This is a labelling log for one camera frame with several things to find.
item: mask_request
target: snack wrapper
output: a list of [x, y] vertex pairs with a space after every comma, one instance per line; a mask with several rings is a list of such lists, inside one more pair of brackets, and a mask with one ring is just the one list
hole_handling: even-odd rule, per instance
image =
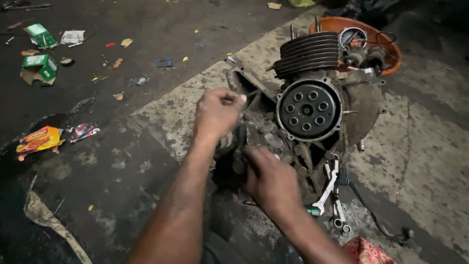
[[95, 123], [84, 123], [76, 127], [67, 129], [67, 132], [70, 133], [69, 141], [70, 143], [77, 142], [84, 138], [87, 138], [91, 135], [98, 133], [100, 129]]
[[20, 144], [16, 147], [16, 152], [20, 153], [19, 161], [23, 161], [27, 154], [41, 151], [57, 146], [63, 129], [45, 126], [38, 131], [20, 139]]

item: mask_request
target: green cardboard box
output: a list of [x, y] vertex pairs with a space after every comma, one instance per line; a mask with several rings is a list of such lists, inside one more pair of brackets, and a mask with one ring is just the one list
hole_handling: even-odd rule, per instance
[[32, 85], [34, 80], [39, 80], [41, 86], [52, 85], [57, 74], [57, 63], [49, 54], [27, 56], [23, 62], [20, 76]]
[[34, 24], [24, 30], [31, 36], [31, 40], [39, 47], [54, 47], [57, 45], [57, 41], [41, 24]]

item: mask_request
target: engine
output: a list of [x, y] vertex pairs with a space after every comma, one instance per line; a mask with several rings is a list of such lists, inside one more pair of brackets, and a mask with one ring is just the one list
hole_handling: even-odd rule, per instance
[[[380, 108], [385, 81], [372, 68], [339, 72], [343, 50], [335, 32], [298, 37], [292, 30], [291, 35], [280, 47], [280, 60], [266, 69], [285, 80], [279, 89], [265, 87], [243, 67], [227, 73], [230, 89], [246, 94], [248, 102], [239, 125], [220, 141], [213, 181], [238, 188], [246, 174], [243, 150], [268, 146], [295, 167], [303, 201], [309, 202], [325, 183], [324, 163], [333, 154], [343, 156], [385, 112]], [[217, 170], [222, 177], [216, 176]]]

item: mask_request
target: red fabric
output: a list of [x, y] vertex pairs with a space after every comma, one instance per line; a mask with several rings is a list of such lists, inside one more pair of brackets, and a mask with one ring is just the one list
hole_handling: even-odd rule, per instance
[[395, 264], [380, 248], [363, 237], [355, 237], [342, 247], [357, 264]]

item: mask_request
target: orange snack packet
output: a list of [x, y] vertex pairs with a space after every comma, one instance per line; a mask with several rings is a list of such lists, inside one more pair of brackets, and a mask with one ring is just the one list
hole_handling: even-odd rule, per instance
[[24, 157], [29, 153], [57, 146], [62, 132], [63, 129], [47, 125], [38, 131], [21, 138], [20, 144], [16, 147], [16, 152], [20, 153], [18, 160], [23, 161]]

